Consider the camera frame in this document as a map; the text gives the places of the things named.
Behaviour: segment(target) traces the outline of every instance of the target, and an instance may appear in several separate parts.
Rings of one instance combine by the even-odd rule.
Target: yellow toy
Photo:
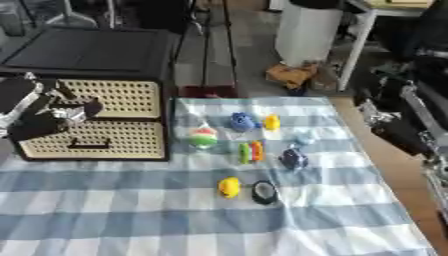
[[[270,115],[268,117],[266,117],[266,119],[264,119],[263,121],[264,123],[264,128],[266,128],[267,130],[277,130],[278,128],[280,128],[280,119],[278,118],[277,115]]]
[[[240,181],[236,177],[228,177],[221,180],[218,189],[226,198],[234,198],[240,193]]]

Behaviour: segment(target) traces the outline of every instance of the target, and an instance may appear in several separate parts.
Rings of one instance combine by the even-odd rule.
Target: tablecloth
[[[240,134],[233,112],[277,114],[277,131]],[[196,150],[192,128],[218,131]],[[287,170],[278,156],[312,131],[309,166]],[[0,255],[283,256],[436,255],[324,98],[178,99],[172,160],[25,162],[0,167]],[[242,165],[241,142],[261,140],[265,160]],[[217,183],[235,176],[241,193]],[[270,180],[280,201],[264,206],[251,185]]]

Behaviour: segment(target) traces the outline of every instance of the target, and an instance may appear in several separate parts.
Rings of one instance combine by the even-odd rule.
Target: chair
[[[418,56],[448,59],[448,0],[435,0],[419,18],[380,19],[374,33],[399,61]]]

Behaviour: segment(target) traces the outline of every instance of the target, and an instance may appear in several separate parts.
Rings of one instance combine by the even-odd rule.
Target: black cabinet top
[[[56,78],[161,79],[173,35],[164,30],[46,28],[0,53],[0,74]]]

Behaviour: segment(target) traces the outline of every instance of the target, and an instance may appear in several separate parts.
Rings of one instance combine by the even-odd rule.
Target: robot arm
[[[28,140],[67,131],[95,117],[102,105],[97,98],[75,108],[52,107],[59,99],[74,99],[69,88],[54,79],[37,79],[32,73],[4,80],[0,91],[0,136]]]

